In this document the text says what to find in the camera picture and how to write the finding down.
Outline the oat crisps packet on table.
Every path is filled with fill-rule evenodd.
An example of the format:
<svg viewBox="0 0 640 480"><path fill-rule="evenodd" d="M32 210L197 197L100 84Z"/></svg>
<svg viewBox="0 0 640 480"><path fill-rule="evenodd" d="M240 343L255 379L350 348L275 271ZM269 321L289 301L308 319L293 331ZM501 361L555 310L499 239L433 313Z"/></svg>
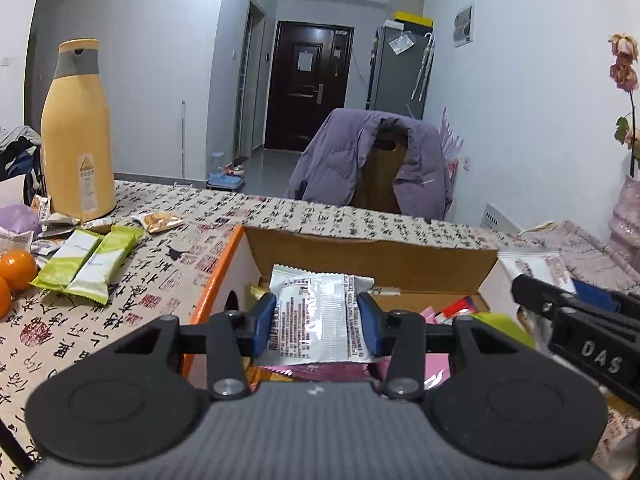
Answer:
<svg viewBox="0 0 640 480"><path fill-rule="evenodd" d="M149 234L160 234L184 225L183 218L167 211L142 212L132 218Z"/></svg>

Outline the dried pink roses bouquet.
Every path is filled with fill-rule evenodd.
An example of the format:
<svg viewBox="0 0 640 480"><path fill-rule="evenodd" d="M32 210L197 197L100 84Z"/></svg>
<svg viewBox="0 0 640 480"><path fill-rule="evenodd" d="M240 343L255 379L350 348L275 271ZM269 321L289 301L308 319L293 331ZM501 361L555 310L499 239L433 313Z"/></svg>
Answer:
<svg viewBox="0 0 640 480"><path fill-rule="evenodd" d="M616 88L628 96L630 110L616 120L614 139L629 152L628 176L636 177L639 165L639 119L634 94L639 90L639 44L633 36L616 32L608 37L614 62L608 74Z"/></svg>

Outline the grey refrigerator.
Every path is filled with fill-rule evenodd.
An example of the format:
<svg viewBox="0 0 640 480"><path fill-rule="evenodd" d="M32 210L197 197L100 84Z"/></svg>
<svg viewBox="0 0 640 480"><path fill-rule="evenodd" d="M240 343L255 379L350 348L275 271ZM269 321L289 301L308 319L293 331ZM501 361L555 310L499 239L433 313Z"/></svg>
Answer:
<svg viewBox="0 0 640 480"><path fill-rule="evenodd" d="M366 109L422 119L434 55L432 26L381 25L373 40Z"/></svg>

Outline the pink textured vase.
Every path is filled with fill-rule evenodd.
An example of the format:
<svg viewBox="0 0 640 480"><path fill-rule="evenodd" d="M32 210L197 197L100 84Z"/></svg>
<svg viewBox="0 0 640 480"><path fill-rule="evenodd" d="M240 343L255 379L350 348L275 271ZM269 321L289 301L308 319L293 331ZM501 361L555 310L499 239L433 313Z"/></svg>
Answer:
<svg viewBox="0 0 640 480"><path fill-rule="evenodd" d="M608 222L611 236L627 250L639 249L639 181L626 177Z"/></svg>

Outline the pink snack bag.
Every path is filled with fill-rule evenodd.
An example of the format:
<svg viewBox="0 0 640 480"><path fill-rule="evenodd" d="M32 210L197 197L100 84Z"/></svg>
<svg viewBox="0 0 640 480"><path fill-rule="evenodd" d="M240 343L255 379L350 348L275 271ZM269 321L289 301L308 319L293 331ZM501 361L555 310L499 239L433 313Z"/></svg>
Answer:
<svg viewBox="0 0 640 480"><path fill-rule="evenodd" d="M387 375L390 358L373 363L319 363L291 366L256 366L245 363L245 376L252 388L258 382L382 382ZM448 356L428 354L424 360L425 390L441 385L450 377Z"/></svg>

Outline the dark entrance door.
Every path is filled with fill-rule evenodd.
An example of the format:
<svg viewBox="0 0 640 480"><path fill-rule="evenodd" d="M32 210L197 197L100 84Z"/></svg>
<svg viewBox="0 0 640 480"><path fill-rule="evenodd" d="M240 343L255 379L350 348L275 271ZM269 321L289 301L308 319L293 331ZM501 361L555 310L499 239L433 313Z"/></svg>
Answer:
<svg viewBox="0 0 640 480"><path fill-rule="evenodd" d="M280 21L272 57L265 147L302 152L345 104L354 30Z"/></svg>

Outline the orange mandarin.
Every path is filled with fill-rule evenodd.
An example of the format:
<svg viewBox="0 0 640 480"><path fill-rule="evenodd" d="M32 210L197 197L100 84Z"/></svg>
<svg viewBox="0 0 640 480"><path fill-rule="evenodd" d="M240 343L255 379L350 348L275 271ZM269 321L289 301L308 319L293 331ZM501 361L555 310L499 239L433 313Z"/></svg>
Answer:
<svg viewBox="0 0 640 480"><path fill-rule="evenodd" d="M0 276L0 318L6 316L12 306L13 292L8 282Z"/></svg>
<svg viewBox="0 0 640 480"><path fill-rule="evenodd" d="M0 274L10 289L20 292L29 288L30 282L38 274L38 268L29 252L15 249L1 255Z"/></svg>

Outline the wall electrical panel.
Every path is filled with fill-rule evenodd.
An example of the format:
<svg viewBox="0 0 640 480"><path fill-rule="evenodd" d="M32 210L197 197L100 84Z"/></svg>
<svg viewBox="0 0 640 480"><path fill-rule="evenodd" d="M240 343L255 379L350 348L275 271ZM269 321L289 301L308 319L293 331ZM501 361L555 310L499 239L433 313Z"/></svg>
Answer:
<svg viewBox="0 0 640 480"><path fill-rule="evenodd" d="M470 4L461 9L454 18L452 39L456 48L473 41L474 15L474 6Z"/></svg>

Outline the purple down jacket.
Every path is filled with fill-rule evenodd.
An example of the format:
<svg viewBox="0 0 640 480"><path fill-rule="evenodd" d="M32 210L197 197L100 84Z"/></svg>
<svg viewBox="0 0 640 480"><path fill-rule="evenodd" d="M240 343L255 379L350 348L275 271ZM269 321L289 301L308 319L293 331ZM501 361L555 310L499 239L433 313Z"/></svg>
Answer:
<svg viewBox="0 0 640 480"><path fill-rule="evenodd" d="M380 110L332 110L300 155L286 196L356 206L359 190L390 196L406 216L445 218L452 183L437 128Z"/></svg>

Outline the folded pink quilt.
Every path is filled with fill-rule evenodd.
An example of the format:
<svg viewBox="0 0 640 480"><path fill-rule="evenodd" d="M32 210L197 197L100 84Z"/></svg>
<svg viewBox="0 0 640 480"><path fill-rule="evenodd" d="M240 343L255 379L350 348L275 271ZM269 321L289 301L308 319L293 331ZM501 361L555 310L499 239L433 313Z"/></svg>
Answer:
<svg viewBox="0 0 640 480"><path fill-rule="evenodd" d="M523 240L557 250L574 278L639 296L639 272L613 246L571 221L550 221L520 233Z"/></svg>

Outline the small green snack bar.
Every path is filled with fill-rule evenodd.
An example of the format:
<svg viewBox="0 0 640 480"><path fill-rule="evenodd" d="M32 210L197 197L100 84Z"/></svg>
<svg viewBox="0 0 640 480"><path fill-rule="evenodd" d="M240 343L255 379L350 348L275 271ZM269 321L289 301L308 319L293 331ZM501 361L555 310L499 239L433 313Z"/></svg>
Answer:
<svg viewBox="0 0 640 480"><path fill-rule="evenodd" d="M66 295L86 298L105 306L110 296L108 286L112 277L143 234L142 229L134 226L113 226L65 287Z"/></svg>
<svg viewBox="0 0 640 480"><path fill-rule="evenodd" d="M77 229L30 281L32 286L62 292L94 253L103 235Z"/></svg>

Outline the white silver snack packet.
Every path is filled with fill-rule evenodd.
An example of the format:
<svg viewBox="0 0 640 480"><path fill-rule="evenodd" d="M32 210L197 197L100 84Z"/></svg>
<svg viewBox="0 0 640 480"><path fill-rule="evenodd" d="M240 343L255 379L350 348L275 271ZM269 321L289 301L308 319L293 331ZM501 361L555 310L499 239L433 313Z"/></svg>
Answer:
<svg viewBox="0 0 640 480"><path fill-rule="evenodd" d="M370 363L357 304L374 279L344 273L318 273L277 264L270 292L277 298L260 366Z"/></svg>

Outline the red silver snack bag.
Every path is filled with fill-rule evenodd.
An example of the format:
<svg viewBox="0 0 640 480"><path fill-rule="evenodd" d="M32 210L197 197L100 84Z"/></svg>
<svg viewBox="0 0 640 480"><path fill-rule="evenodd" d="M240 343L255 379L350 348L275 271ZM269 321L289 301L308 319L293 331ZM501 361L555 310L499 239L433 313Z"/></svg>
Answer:
<svg viewBox="0 0 640 480"><path fill-rule="evenodd" d="M472 315L476 312L477 308L473 299L470 296L465 296L438 312L434 317L434 321L438 325L450 325L457 316Z"/></svg>

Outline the yellow box on refrigerator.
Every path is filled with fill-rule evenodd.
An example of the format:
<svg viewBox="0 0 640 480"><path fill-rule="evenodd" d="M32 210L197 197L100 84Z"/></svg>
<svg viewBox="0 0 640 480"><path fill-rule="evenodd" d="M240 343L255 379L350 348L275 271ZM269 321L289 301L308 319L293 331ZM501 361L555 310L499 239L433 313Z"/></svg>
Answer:
<svg viewBox="0 0 640 480"><path fill-rule="evenodd" d="M431 18L425 16L411 14L404 11L396 11L393 16L393 20L404 24L406 27L423 27L432 28L434 21Z"/></svg>

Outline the wooden chair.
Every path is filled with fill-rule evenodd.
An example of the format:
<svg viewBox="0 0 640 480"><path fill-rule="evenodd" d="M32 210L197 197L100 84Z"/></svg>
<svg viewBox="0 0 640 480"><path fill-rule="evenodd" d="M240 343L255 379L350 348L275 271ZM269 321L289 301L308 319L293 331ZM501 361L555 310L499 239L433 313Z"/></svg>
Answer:
<svg viewBox="0 0 640 480"><path fill-rule="evenodd" d="M379 134L362 168L350 204L356 208L400 214L393 185L406 153L405 134Z"/></svg>

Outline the yellow thermos bottle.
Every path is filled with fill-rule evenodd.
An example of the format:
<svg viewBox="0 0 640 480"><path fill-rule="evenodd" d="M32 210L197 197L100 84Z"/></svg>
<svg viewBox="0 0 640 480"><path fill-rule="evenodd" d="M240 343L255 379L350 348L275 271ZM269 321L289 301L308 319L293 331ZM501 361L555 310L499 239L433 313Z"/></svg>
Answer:
<svg viewBox="0 0 640 480"><path fill-rule="evenodd" d="M99 41L58 46L41 116L42 163L52 209L82 222L116 205L110 109L99 73Z"/></svg>

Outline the purple tissue paper bag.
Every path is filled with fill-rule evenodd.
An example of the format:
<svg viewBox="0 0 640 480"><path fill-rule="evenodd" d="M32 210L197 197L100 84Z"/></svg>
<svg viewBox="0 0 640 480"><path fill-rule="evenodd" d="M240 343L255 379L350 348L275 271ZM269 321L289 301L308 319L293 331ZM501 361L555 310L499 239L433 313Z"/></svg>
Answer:
<svg viewBox="0 0 640 480"><path fill-rule="evenodd" d="M26 250L40 232L38 212L25 202L25 176L1 182L1 252Z"/></svg>

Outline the orange cardboard pumpkin box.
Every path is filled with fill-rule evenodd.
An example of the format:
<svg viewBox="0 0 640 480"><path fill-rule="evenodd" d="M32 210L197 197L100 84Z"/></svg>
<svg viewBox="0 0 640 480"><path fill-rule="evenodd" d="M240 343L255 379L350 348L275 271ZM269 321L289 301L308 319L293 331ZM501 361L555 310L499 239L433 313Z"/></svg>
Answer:
<svg viewBox="0 0 640 480"><path fill-rule="evenodd" d="M495 249L437 248L391 240L356 240L312 236L237 226L213 266L192 315L193 324L224 310L230 296L246 310L249 284L266 286L280 263L314 272L368 276L382 289L375 295L385 311L416 313L445 310L469 296L480 311L489 309L480 294L485 278L499 270Z"/></svg>

